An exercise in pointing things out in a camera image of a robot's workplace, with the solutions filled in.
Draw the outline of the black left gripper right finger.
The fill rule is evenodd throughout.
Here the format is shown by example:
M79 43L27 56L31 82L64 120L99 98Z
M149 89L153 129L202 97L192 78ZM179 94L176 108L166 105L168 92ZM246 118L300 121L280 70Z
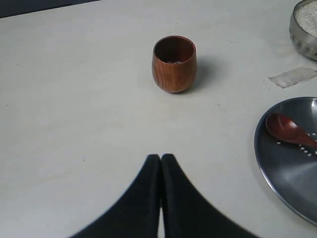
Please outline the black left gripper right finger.
M172 154L161 158L166 238L254 238L214 208L192 185Z

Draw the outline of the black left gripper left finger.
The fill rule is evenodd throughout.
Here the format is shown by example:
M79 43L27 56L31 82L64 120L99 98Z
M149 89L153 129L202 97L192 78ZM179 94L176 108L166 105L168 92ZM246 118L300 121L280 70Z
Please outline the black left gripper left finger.
M156 238L161 199L161 160L148 155L126 192L74 238Z

